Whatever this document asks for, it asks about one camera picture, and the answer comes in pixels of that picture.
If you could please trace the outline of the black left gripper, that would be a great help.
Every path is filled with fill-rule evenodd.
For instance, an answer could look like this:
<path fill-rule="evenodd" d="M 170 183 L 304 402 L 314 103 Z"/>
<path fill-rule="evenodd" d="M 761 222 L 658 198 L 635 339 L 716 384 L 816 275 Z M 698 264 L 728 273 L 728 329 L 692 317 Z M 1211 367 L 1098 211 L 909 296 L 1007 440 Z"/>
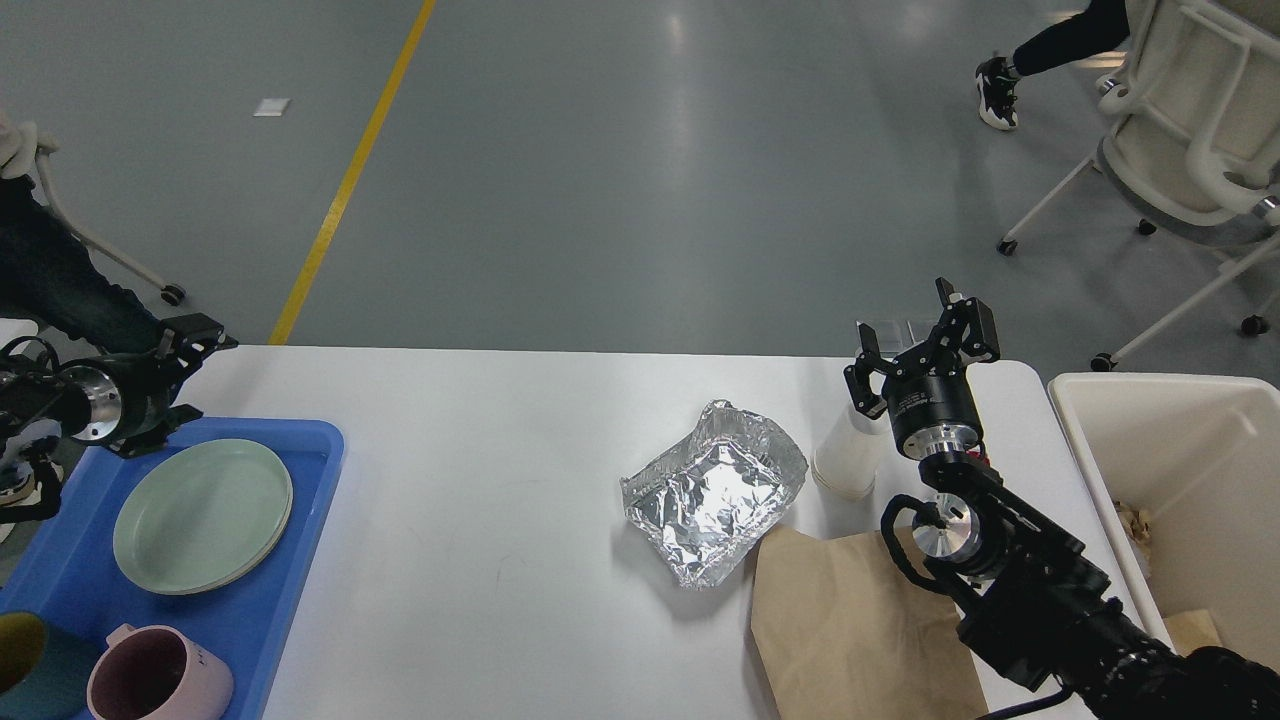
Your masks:
<path fill-rule="evenodd" d="M 63 427 L 83 445 L 110 445 L 118 457 L 155 454 L 183 425 L 204 418 L 189 404 L 170 407 L 180 379 L 191 378 L 214 354 L 238 346 L 220 322 L 192 313 L 160 322 L 154 355 L 73 360 L 60 369 L 60 379 L 84 396 L 87 418 Z"/>

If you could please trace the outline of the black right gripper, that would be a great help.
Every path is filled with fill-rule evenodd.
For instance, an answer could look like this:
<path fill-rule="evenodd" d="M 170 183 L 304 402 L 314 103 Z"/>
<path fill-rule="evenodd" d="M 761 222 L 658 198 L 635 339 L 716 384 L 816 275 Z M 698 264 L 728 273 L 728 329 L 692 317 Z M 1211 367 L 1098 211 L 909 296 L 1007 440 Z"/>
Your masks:
<path fill-rule="evenodd" d="M 942 313 L 924 342 L 924 373 L 886 359 L 876 329 L 867 323 L 856 324 L 860 350 L 844 369 L 854 409 L 870 420 L 888 410 L 895 447 L 914 461 L 941 452 L 968 452 L 983 443 L 966 369 L 1002 357 L 991 309 L 945 278 L 937 278 L 934 287 Z M 873 375 L 884 379 L 884 391 L 873 388 Z"/>

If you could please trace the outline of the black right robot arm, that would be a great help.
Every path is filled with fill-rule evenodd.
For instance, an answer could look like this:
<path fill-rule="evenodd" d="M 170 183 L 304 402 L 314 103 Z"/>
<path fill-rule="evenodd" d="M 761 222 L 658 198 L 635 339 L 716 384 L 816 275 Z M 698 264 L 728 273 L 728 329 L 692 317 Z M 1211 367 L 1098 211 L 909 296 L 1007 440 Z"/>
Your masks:
<path fill-rule="evenodd" d="M 986 455 L 966 369 L 1000 357 L 989 307 L 937 279 L 941 314 L 918 345 L 884 357 L 876 331 L 844 378 L 852 407 L 890 420 L 931 500 L 896 495 L 879 530 L 914 585 L 959 607 L 957 638 L 998 675 L 1059 692 L 1002 708 L 1011 719 L 1082 700 L 1097 719 L 1275 719 L 1277 674 L 1230 650 L 1188 656 L 1142 630 L 1107 597 L 1085 546 L 1004 483 Z"/>

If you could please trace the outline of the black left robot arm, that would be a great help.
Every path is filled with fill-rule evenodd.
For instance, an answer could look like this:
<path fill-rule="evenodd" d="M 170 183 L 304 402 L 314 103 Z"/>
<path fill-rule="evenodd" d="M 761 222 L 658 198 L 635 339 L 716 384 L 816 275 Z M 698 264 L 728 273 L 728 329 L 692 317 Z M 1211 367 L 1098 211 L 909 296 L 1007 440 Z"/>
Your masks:
<path fill-rule="evenodd" d="M 161 323 L 157 346 L 146 354 L 104 354 L 60 361 L 47 345 L 37 357 L 18 354 L 20 336 L 3 346 L 3 441 L 37 421 L 55 421 L 54 438 L 36 439 L 18 454 L 38 500 L 1 511 L 3 524 L 44 521 L 61 506 L 64 482 L 50 454 L 60 439 L 106 448 L 133 459 L 166 447 L 169 436 L 204 416 L 178 404 L 183 384 L 220 351 L 238 347 L 225 327 L 193 313 Z"/>

